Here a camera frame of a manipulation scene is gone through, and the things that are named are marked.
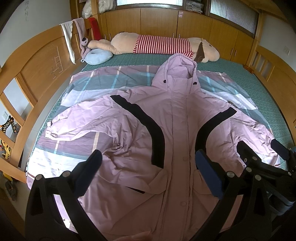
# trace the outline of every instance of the red cloth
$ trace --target red cloth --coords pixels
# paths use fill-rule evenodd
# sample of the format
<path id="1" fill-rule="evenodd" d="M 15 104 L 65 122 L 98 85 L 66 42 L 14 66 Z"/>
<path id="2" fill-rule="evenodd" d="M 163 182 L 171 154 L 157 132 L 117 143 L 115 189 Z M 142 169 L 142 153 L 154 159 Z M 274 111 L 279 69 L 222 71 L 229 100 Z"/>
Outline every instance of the red cloth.
<path id="1" fill-rule="evenodd" d="M 188 39 L 168 38 L 151 35 L 139 35 L 133 53 L 183 53 L 192 58 L 194 53 Z"/>
<path id="2" fill-rule="evenodd" d="M 89 18 L 89 21 L 91 23 L 91 28 L 93 30 L 94 34 L 94 40 L 100 40 L 102 39 L 102 35 L 100 33 L 98 22 L 95 18 Z"/>

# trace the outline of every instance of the wall outlet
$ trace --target wall outlet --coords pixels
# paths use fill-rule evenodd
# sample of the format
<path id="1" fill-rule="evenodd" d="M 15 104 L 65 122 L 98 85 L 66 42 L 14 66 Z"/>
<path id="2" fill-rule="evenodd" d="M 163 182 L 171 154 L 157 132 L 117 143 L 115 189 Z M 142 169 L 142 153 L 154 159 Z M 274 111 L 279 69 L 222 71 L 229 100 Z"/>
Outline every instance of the wall outlet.
<path id="1" fill-rule="evenodd" d="M 2 115 L 3 119 L 6 121 L 8 118 L 8 114 L 6 113 L 6 111 L 4 111 L 3 115 Z"/>
<path id="2" fill-rule="evenodd" d="M 284 53 L 286 55 L 289 55 L 289 53 L 290 53 L 290 49 L 287 46 L 284 47 Z"/>

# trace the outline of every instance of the pink jacket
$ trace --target pink jacket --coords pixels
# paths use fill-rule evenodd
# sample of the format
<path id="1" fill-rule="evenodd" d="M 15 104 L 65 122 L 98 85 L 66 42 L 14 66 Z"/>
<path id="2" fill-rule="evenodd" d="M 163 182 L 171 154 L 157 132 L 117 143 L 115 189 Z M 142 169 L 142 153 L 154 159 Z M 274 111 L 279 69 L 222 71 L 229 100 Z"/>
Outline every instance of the pink jacket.
<path id="1" fill-rule="evenodd" d="M 47 128 L 46 137 L 56 140 L 90 131 L 115 138 L 112 148 L 101 150 L 103 164 L 80 198 L 108 240 L 145 231 L 155 241 L 189 240 L 217 204 L 196 168 L 195 142 L 203 124 L 231 105 L 201 91 L 196 66 L 175 54 L 159 68 L 152 86 L 76 104 Z M 208 136 L 207 155 L 240 175 L 245 165 L 237 143 L 244 140 L 255 152 L 274 157 L 269 163 L 274 165 L 272 139 L 264 125 L 236 109 Z M 232 224 L 240 201 L 223 229 Z"/>

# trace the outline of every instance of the window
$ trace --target window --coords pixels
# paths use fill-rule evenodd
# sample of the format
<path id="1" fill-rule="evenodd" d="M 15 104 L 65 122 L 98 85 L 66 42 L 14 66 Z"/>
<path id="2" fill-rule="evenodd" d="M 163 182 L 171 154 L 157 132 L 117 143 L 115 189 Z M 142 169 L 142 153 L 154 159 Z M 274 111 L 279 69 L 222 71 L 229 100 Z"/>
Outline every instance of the window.
<path id="1" fill-rule="evenodd" d="M 139 3 L 151 3 L 151 4 L 171 4 L 171 5 L 183 5 L 183 0 L 117 0 L 117 6 L 126 4 L 139 4 Z"/>
<path id="2" fill-rule="evenodd" d="M 259 14 L 240 0 L 212 0 L 210 13 L 225 18 L 255 34 Z"/>

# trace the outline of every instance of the plush toy nose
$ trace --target plush toy nose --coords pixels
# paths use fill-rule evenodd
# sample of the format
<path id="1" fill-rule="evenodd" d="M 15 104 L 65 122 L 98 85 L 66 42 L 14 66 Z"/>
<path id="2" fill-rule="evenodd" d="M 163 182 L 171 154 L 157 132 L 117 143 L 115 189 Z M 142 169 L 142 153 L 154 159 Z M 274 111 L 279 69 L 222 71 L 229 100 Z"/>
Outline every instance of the plush toy nose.
<path id="1" fill-rule="evenodd" d="M 83 39 L 81 40 L 81 44 L 82 44 L 82 46 L 86 46 L 88 42 L 89 42 L 88 38 L 83 38 Z"/>

